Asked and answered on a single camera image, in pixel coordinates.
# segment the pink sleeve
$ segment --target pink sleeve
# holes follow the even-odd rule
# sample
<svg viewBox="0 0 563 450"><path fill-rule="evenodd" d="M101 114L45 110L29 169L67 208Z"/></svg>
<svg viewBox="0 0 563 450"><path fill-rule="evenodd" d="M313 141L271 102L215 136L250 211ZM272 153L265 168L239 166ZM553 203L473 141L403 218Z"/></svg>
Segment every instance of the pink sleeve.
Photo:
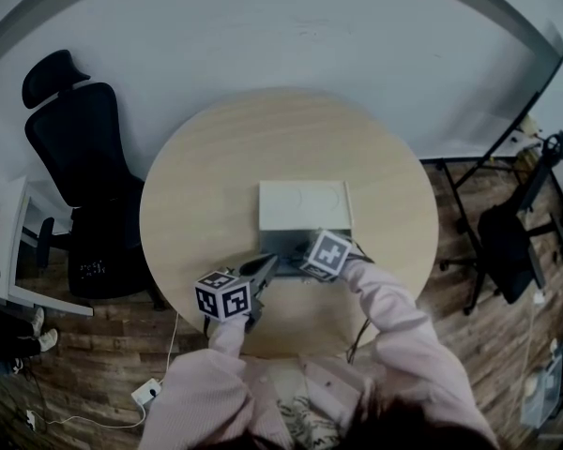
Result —
<svg viewBox="0 0 563 450"><path fill-rule="evenodd" d="M178 356L152 403L140 450L180 450L242 435L254 406L242 382L245 367L210 349Z"/></svg>
<svg viewBox="0 0 563 450"><path fill-rule="evenodd" d="M244 328L248 315L238 315L232 320L220 323L208 339L208 348L239 358L244 344Z"/></svg>
<svg viewBox="0 0 563 450"><path fill-rule="evenodd" d="M421 404L432 418L473 428L495 444L463 365L438 341L430 317L417 309L411 294L372 263L350 261L341 277L359 295L363 312L380 332L373 359L421 379L429 396Z"/></svg>

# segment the white desk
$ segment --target white desk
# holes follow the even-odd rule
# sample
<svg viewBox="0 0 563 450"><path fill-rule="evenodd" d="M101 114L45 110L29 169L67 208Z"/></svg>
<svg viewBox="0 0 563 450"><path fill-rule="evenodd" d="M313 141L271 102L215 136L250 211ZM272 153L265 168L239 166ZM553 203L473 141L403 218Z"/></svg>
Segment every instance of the white desk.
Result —
<svg viewBox="0 0 563 450"><path fill-rule="evenodd" d="M53 207L27 185L25 177L0 185L0 301L93 316L91 307L63 302L15 285L19 244L30 202L46 216L54 214ZM70 226L70 222L63 220L58 223L61 227Z"/></svg>

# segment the table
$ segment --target table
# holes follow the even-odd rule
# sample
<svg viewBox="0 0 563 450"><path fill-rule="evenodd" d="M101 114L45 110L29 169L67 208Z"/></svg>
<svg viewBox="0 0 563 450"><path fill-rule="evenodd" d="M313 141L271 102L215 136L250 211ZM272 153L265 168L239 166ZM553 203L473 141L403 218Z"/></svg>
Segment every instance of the table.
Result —
<svg viewBox="0 0 563 450"><path fill-rule="evenodd" d="M0 184L0 303L14 302L26 307L40 305L60 311L92 316L91 307L75 305L41 293L31 292L15 284L19 245L29 204L46 216L57 215L54 207L27 184L25 177ZM57 227L67 230L70 220L56 219Z"/></svg>
<svg viewBox="0 0 563 450"><path fill-rule="evenodd" d="M414 297L420 294L434 264L438 215L415 155L357 106L328 94L268 89L192 117L146 179L140 231L148 266L191 325L203 327L192 282L258 251L260 180L346 180L353 235ZM244 353L341 353L365 320L340 282L275 279L263 303ZM374 335L370 329L361 343Z"/></svg>

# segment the wooden floor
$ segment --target wooden floor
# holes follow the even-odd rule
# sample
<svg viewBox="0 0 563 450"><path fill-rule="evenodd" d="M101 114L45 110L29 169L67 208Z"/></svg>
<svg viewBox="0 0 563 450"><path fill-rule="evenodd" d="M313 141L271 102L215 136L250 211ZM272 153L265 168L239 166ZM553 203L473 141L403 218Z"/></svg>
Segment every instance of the wooden floor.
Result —
<svg viewBox="0 0 563 450"><path fill-rule="evenodd" d="M452 164L450 168L458 178L467 165ZM437 260L472 255L467 238L455 230L458 212L446 177L434 165L426 165L426 171L434 187L440 218ZM477 226L480 212L494 203L502 203L514 188L513 176L504 172L484 170L469 180L461 194L474 225ZM527 228L546 223L549 212L562 212L552 182L543 188L534 212L525 216ZM493 296L493 285L488 281L478 309L465 317L462 308L475 274L460 267L440 272L435 266L418 300L420 307L433 315L441 341L464 362L479 407L496 433L513 448L540 448L535 435L518 424L517 391L532 312L535 321L527 371L547 361L553 338L563 338L563 263L553 261L556 238L552 234L538 237L534 246L548 282L543 307L532 306L531 291L508 306L502 297ZM30 263L32 258L29 248L22 251L20 283L75 301L67 291L66 256L53 252L51 265L43 275ZM25 449L130 449L137 445L142 427L108 429L74 421L48 429L39 424L41 432L33 433L23 422L26 409L45 413L49 419L80 415L106 425L130 425L140 419L129 394L148 379L164 375L175 314L172 310L155 312L145 294L95 301L93 307L94 318L49 310L48 326L60 331L57 348L33 358L33 375L0 378L0 443L5 448L11 448L7 442ZM204 345L202 335L180 320L174 356ZM517 406L511 412L513 401Z"/></svg>

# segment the office chair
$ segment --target office chair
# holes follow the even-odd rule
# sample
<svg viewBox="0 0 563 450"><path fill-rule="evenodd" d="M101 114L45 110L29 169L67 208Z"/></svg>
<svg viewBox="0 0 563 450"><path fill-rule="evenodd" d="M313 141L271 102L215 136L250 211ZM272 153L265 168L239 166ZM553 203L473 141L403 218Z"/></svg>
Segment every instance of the office chair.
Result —
<svg viewBox="0 0 563 450"><path fill-rule="evenodd" d="M129 172L121 140L116 97L106 83L90 83L67 50L54 52L27 74L23 103L37 107L25 135L42 159L65 202L74 207L66 235L52 235L44 220L37 263L48 264L50 247L68 251L70 292L82 298L115 298L147 290L163 309L140 241L144 182Z"/></svg>
<svg viewBox="0 0 563 450"><path fill-rule="evenodd" d="M486 275L490 276L497 287L495 294L502 294L509 304L517 301L532 280L536 280L539 288L544 286L544 275L530 237L554 231L555 223L527 231L517 213L531 208L546 177L562 159L561 131L544 142L540 160L526 182L517 187L506 202L486 210L481 215L478 225L479 239L469 225L449 169L446 163L441 161L441 167L447 175L461 213L457 230L459 233L467 233L476 253L475 258L440 262L441 271L446 271L450 265L455 264L472 266L478 272L471 301L464 308L465 315L471 314L475 308Z"/></svg>

